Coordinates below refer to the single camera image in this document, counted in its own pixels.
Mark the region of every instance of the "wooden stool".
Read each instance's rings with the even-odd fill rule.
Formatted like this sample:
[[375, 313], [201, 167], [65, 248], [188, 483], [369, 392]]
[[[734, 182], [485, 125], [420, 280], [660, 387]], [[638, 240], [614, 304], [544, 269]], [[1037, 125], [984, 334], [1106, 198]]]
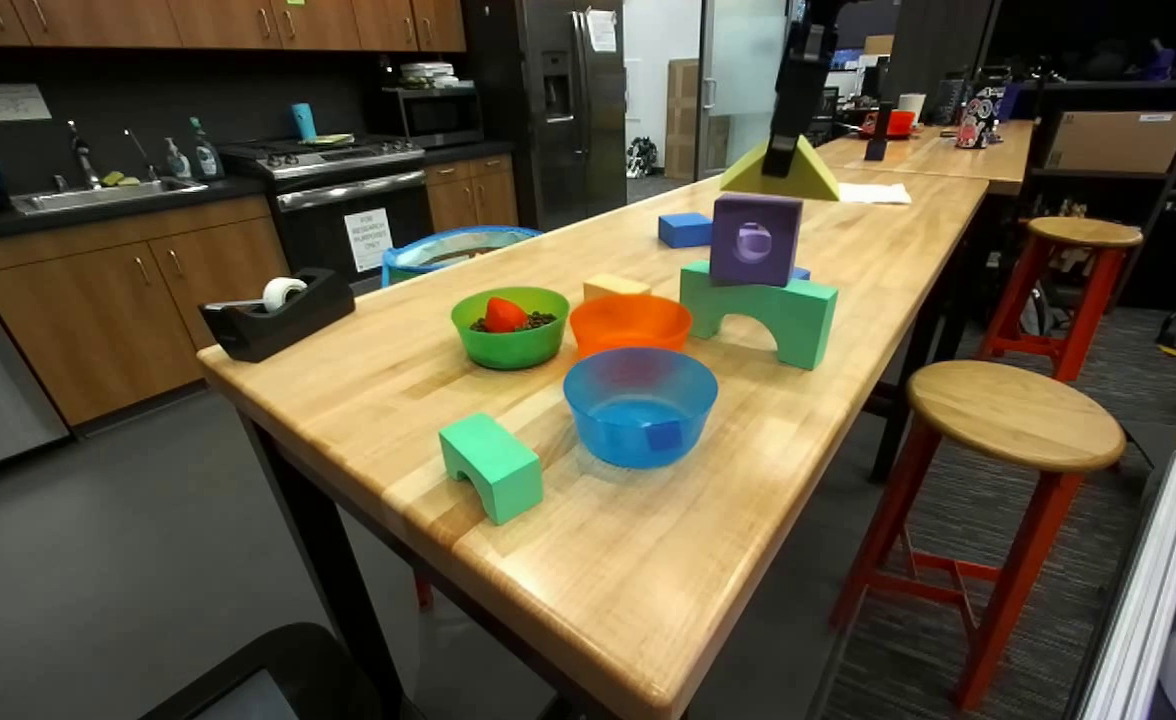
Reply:
[[[1090, 218], [1037, 218], [1028, 219], [1028, 243], [1017, 260], [1017, 272], [995, 304], [980, 356], [1046, 356], [1056, 365], [1056, 382], [1077, 382], [1084, 356], [1090, 351], [1100, 316], [1113, 304], [1116, 280], [1123, 272], [1128, 254], [1141, 243], [1141, 227], [1090, 219]], [[1079, 248], [1090, 254], [1090, 272], [1084, 298], [1067, 322], [1062, 337], [1028, 337], [1020, 316], [1037, 289], [1037, 280], [1050, 269], [1056, 254]]]
[[[831, 609], [831, 626], [849, 630], [866, 593], [960, 609], [973, 651], [952, 700], [973, 707], [995, 677], [1077, 494], [1090, 474], [1121, 459], [1123, 435], [1121, 423], [1084, 392], [991, 361], [928, 365], [909, 382], [909, 400], [914, 427], [879, 498], [858, 558]], [[939, 439], [1037, 469], [1030, 503], [1023, 510], [1020, 537], [999, 570], [914, 551], [909, 544], [902, 523]], [[896, 539], [902, 544], [902, 572], [884, 570]], [[987, 609], [975, 612], [965, 581], [995, 583]]]

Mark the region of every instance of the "stove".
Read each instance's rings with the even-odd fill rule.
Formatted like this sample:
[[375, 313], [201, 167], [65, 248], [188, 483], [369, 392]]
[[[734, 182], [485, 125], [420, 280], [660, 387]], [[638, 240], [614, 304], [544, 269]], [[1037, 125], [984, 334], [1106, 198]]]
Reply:
[[287, 269], [329, 269], [364, 292], [395, 243], [432, 238], [425, 150], [388, 135], [325, 135], [325, 144], [223, 150], [226, 166], [268, 182]]
[[329, 144], [272, 139], [261, 150], [226, 150], [226, 160], [261, 176], [272, 176], [276, 183], [287, 183], [420, 166], [425, 150], [395, 135], [336, 135]]

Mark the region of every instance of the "purple block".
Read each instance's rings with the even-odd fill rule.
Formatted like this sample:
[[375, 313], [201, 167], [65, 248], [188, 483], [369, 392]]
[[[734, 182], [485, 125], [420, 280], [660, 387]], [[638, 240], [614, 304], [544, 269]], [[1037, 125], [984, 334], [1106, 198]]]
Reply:
[[721, 198], [713, 204], [713, 283], [776, 283], [790, 280], [801, 202]]

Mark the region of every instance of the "green bowl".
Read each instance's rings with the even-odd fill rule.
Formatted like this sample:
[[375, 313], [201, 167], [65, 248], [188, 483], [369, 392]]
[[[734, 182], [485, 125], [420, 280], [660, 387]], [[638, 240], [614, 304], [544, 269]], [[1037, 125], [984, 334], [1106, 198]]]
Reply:
[[[518, 334], [479, 334], [475, 323], [479, 323], [485, 304], [493, 298], [502, 298], [502, 300], [518, 304], [523, 313], [544, 313], [553, 322], [535, 323], [535, 328], [518, 328]], [[452, 307], [452, 323], [457, 323], [472, 365], [513, 373], [513, 370], [546, 365], [559, 351], [559, 334], [562, 334], [566, 307], [572, 304], [546, 289], [489, 289], [489, 292], [465, 298]]]

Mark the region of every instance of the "plastic bowl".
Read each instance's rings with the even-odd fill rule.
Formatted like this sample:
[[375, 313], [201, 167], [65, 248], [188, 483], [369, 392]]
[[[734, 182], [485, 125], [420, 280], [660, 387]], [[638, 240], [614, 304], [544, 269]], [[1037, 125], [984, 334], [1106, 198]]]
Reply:
[[694, 447], [717, 378], [660, 350], [621, 350], [581, 361], [562, 378], [581, 443], [614, 469], [662, 469]]
[[[485, 334], [475, 323], [479, 323], [493, 298], [502, 298], [502, 300], [518, 304], [523, 313], [544, 313], [553, 322], [535, 323], [535, 328], [518, 328], [518, 334]], [[553, 289], [489, 289], [489, 292], [465, 298], [452, 307], [452, 323], [457, 323], [472, 365], [479, 365], [479, 370], [535, 370], [559, 351], [559, 334], [562, 334], [566, 307], [572, 304]]]
[[691, 337], [691, 313], [662, 298], [590, 298], [572, 313], [581, 356], [606, 350], [670, 350]]

